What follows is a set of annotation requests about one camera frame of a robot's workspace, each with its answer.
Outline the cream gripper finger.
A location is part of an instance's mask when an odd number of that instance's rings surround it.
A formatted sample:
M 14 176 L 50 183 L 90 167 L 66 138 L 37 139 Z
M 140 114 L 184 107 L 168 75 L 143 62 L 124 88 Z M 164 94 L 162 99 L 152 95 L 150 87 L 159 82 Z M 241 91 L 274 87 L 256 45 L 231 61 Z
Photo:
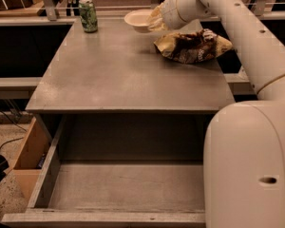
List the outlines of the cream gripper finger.
M 157 5 L 150 13 L 148 19 L 153 20 L 153 19 L 158 19 L 162 17 L 162 3 Z
M 150 18 L 148 20 L 148 29 L 151 31 L 168 30 L 168 26 L 161 18 Z

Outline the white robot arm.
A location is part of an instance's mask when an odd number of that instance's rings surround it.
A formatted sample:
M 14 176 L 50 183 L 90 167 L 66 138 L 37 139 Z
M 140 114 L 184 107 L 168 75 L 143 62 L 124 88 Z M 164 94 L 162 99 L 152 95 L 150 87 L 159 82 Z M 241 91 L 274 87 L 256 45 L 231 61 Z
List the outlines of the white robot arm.
M 216 15 L 257 95 L 210 122 L 203 154 L 206 228 L 285 228 L 285 47 L 241 0 L 164 0 L 170 29 Z

